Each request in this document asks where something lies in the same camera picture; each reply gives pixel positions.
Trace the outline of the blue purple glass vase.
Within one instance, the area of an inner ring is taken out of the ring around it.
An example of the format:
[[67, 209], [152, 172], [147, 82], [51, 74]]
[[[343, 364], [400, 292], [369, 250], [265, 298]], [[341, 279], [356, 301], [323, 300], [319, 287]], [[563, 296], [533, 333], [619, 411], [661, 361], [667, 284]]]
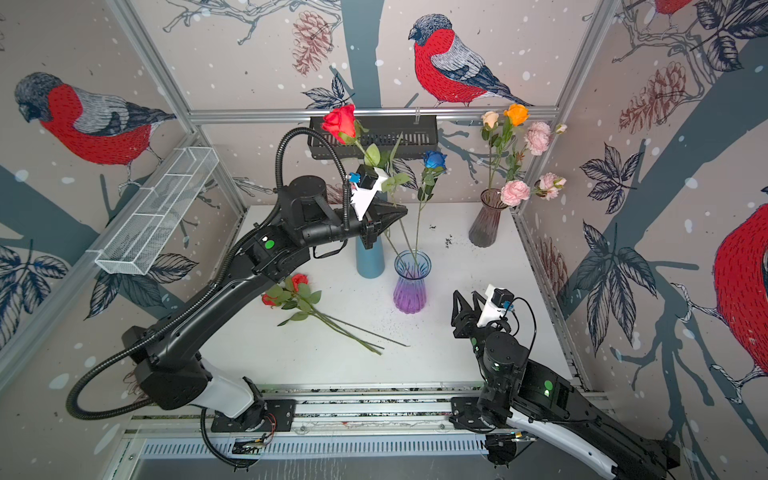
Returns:
[[395, 307], [405, 314], [419, 313], [427, 303], [426, 279], [431, 273], [430, 257], [420, 250], [397, 255], [394, 269], [398, 276], [393, 293]]

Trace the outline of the pink grey glass vase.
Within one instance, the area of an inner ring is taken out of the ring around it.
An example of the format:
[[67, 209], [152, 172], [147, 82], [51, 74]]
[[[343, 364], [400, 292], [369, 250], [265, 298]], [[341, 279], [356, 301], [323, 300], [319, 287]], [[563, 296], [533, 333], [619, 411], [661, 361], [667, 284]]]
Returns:
[[497, 238], [501, 214], [507, 209], [497, 188], [486, 189], [481, 194], [482, 207], [470, 230], [469, 240], [476, 247], [487, 248]]

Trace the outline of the blue artificial rose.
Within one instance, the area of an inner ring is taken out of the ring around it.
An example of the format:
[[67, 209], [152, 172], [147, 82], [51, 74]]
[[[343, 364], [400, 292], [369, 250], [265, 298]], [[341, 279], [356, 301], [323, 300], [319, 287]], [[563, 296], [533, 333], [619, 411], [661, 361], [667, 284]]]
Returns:
[[439, 151], [427, 151], [424, 153], [424, 168], [421, 174], [421, 180], [417, 190], [417, 200], [419, 202], [417, 210], [417, 223], [415, 230], [414, 249], [419, 250], [420, 242], [420, 224], [422, 211], [426, 204], [432, 199], [437, 181], [443, 175], [446, 169], [447, 155]]

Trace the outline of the pink peony spray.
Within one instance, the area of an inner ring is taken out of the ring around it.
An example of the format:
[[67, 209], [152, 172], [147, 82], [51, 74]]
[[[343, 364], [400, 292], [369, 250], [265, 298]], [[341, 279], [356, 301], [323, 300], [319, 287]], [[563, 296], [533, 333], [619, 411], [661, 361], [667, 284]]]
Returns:
[[565, 133], [567, 129], [568, 126], [564, 123], [557, 124], [555, 127], [541, 121], [532, 123], [524, 135], [523, 154], [530, 154], [533, 157], [542, 156], [549, 150], [554, 138]]
[[509, 207], [516, 207], [532, 196], [552, 200], [559, 196], [566, 182], [565, 178], [554, 173], [542, 175], [533, 186], [521, 180], [508, 181], [501, 189], [501, 202]]

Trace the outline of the cream peach artificial rose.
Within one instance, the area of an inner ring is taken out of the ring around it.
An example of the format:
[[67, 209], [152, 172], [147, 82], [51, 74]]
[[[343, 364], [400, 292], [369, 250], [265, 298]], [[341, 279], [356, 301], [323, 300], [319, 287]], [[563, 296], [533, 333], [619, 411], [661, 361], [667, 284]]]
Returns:
[[491, 188], [495, 174], [495, 142], [497, 138], [497, 128], [499, 125], [499, 114], [495, 111], [487, 111], [482, 115], [481, 136], [488, 147], [488, 187]]

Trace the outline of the orange artificial rose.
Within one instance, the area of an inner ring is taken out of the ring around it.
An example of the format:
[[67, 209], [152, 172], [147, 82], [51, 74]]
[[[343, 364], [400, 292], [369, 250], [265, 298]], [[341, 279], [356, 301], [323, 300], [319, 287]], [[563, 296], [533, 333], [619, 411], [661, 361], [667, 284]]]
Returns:
[[506, 180], [512, 181], [522, 168], [524, 148], [522, 126], [529, 118], [528, 108], [521, 104], [512, 104], [504, 111], [505, 122], [502, 130], [500, 154], [506, 162]]

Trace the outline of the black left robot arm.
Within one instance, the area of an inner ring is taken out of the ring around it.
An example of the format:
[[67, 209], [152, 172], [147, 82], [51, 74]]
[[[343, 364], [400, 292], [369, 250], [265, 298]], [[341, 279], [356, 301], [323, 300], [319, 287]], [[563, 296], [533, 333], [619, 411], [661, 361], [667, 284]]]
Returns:
[[124, 334], [124, 340], [149, 341], [132, 356], [140, 389], [164, 410], [195, 405], [231, 419], [259, 415], [263, 402], [257, 387], [247, 378], [226, 377], [202, 358], [200, 348], [242, 308], [313, 258], [316, 247], [355, 237], [373, 243], [407, 213], [404, 206], [380, 200], [361, 218], [334, 209], [325, 181], [314, 175], [280, 187], [275, 217], [242, 237], [211, 292], [195, 295], [169, 322]]

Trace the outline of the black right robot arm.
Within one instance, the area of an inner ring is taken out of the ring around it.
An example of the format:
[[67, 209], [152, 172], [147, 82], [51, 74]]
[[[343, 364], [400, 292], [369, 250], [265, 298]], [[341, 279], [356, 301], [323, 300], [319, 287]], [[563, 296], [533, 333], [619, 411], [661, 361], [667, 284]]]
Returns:
[[668, 479], [681, 464], [670, 440], [638, 435], [593, 405], [568, 380], [531, 359], [515, 307], [525, 300], [491, 287], [466, 300], [454, 292], [453, 335], [470, 341], [483, 379], [476, 397], [451, 400], [449, 420], [486, 439], [489, 460], [507, 465], [516, 442], [541, 440], [603, 479]]

